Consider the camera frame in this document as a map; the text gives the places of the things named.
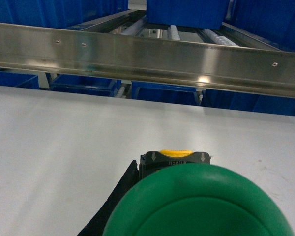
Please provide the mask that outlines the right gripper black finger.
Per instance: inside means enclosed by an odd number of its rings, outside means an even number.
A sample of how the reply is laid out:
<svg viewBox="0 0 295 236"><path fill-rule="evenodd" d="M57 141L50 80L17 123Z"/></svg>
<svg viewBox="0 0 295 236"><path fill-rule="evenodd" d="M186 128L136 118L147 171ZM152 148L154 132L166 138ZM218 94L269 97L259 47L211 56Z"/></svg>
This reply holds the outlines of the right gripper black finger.
<svg viewBox="0 0 295 236"><path fill-rule="evenodd" d="M78 233L78 236L102 236L105 226L123 196L138 182L138 168L133 160L121 179L93 218Z"/></svg>

